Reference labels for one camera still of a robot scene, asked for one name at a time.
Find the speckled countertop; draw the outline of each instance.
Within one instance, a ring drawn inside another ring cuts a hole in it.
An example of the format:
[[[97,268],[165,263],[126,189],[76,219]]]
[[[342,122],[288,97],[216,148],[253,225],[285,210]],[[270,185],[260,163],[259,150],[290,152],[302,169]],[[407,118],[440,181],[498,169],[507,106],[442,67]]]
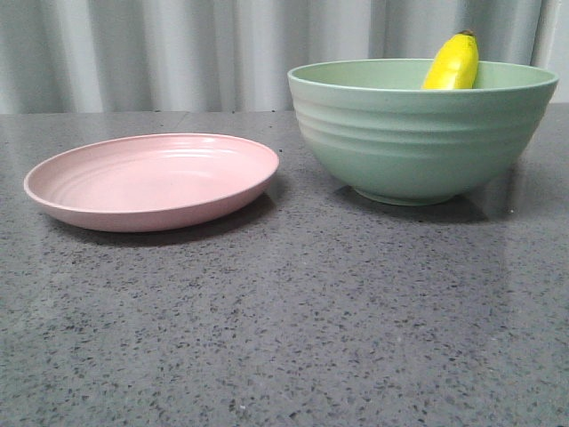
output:
[[[569,105],[442,205],[358,196],[292,112],[0,117],[0,425],[569,425]],[[77,229],[22,188],[141,133],[269,145],[266,194],[149,234]]]

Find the banana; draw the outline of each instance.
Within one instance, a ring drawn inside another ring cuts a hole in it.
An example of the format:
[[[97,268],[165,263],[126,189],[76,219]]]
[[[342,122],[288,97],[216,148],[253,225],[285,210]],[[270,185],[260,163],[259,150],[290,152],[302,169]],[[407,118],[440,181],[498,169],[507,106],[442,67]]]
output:
[[[477,39],[472,31],[464,30],[443,44],[421,88],[472,89],[477,70]]]

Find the bowl rim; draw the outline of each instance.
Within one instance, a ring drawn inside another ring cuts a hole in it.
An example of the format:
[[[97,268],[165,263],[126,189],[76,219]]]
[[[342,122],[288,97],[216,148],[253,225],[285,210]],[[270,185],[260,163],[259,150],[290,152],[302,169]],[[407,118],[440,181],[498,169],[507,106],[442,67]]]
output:
[[[307,68],[317,68],[322,66],[333,66],[333,65],[340,65],[346,63],[365,63],[365,62],[432,62],[432,58],[370,58],[370,59],[363,59],[363,60],[331,60],[325,62],[315,62],[311,64],[301,65],[299,67],[295,67],[290,69],[286,75],[288,76],[289,82],[295,81],[302,84],[310,84],[319,87],[327,87],[331,89],[343,89],[343,90],[350,90],[350,91],[359,91],[359,92],[366,92],[366,93],[445,93],[448,95],[456,95],[465,93],[500,93],[500,92],[514,92],[519,90],[527,90],[537,87],[549,86],[549,85],[556,85],[559,81],[559,75],[554,72],[550,71],[545,68],[535,67],[533,65],[524,65],[524,64],[516,64],[513,62],[505,62],[505,61],[496,61],[496,60],[481,60],[479,63],[489,64],[489,65],[498,65],[498,66],[506,66],[511,68],[525,68],[540,71],[542,73],[548,74],[549,78],[543,82],[535,83],[532,85],[517,85],[517,86],[508,86],[508,87],[494,87],[494,88],[473,88],[473,89],[460,89],[460,90],[448,90],[448,89],[389,89],[389,88],[380,88],[380,87],[363,87],[363,86],[354,86],[354,85],[335,85],[331,83],[322,83],[317,82],[314,80],[308,80],[306,78],[301,78],[295,76],[295,73],[307,69]]]

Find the plate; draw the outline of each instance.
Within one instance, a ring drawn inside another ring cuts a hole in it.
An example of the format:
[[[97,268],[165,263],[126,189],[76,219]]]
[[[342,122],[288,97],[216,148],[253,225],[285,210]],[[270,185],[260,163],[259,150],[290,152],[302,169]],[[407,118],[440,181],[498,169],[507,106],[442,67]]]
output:
[[[258,142],[164,133],[97,142],[34,167],[24,189],[50,216],[91,230],[171,230],[251,203],[278,156]]]

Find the bowl base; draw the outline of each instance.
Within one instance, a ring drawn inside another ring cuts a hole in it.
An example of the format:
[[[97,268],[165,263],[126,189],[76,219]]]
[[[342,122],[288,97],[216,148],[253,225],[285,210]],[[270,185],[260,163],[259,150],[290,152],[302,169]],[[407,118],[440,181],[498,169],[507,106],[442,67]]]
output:
[[[399,205],[399,206],[426,206],[426,205],[436,205],[439,203],[446,202],[453,198],[453,196],[444,197],[427,197],[427,198],[396,198],[396,197],[385,197],[379,194],[368,193],[360,189],[354,189],[356,193],[365,198],[369,198],[375,202],[385,203],[386,205]]]

